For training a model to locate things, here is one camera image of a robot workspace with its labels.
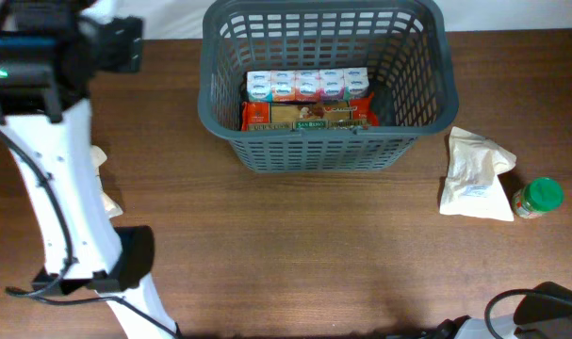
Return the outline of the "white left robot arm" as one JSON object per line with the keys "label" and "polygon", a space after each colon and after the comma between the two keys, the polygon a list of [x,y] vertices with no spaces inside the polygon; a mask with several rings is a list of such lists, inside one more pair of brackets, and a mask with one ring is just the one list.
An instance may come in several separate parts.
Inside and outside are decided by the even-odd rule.
{"label": "white left robot arm", "polygon": [[136,73],[143,21],[115,1],[0,3],[0,140],[21,173],[41,230],[44,264],[29,290],[7,294],[74,305],[88,288],[130,338],[176,338],[151,270],[147,226],[114,227],[91,158],[89,83],[98,72]]}

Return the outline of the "orange spaghetti packet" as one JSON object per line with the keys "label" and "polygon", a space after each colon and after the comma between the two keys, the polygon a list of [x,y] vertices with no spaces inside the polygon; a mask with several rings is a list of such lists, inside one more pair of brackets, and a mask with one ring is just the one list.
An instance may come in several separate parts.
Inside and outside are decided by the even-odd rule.
{"label": "orange spaghetti packet", "polygon": [[242,131],[368,129],[379,126],[370,104],[373,96],[312,104],[249,102],[243,104]]}

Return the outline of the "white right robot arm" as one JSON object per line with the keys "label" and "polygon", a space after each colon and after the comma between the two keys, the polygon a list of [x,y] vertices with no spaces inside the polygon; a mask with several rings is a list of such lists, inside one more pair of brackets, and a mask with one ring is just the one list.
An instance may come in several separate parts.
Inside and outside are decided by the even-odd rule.
{"label": "white right robot arm", "polygon": [[[510,315],[493,316],[495,306],[520,297]],[[572,290],[555,282],[542,282],[532,289],[513,289],[493,297],[483,318],[445,320],[422,335],[429,339],[572,339]]]}

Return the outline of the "green lid glass jar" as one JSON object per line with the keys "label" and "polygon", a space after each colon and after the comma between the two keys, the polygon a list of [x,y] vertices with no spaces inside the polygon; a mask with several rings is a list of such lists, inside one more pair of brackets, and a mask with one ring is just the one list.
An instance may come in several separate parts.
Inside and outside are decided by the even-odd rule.
{"label": "green lid glass jar", "polygon": [[564,191],[558,182],[548,177],[537,178],[513,195],[512,207],[521,218],[539,218],[559,208]]}

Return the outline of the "tissue pocket pack bundle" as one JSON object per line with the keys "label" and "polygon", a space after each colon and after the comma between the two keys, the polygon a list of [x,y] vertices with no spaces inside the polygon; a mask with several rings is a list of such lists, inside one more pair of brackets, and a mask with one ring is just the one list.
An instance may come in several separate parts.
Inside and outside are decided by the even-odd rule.
{"label": "tissue pocket pack bundle", "polygon": [[253,71],[246,74],[246,90],[251,102],[315,103],[360,99],[368,95],[368,70]]}

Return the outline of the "beige powder bag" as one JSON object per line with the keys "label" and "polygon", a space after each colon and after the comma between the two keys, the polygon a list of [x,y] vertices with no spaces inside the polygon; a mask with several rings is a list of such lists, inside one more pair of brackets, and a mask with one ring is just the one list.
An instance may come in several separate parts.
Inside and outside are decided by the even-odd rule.
{"label": "beige powder bag", "polygon": [[516,155],[493,140],[453,127],[439,213],[513,221],[512,208],[498,177],[515,164]]}

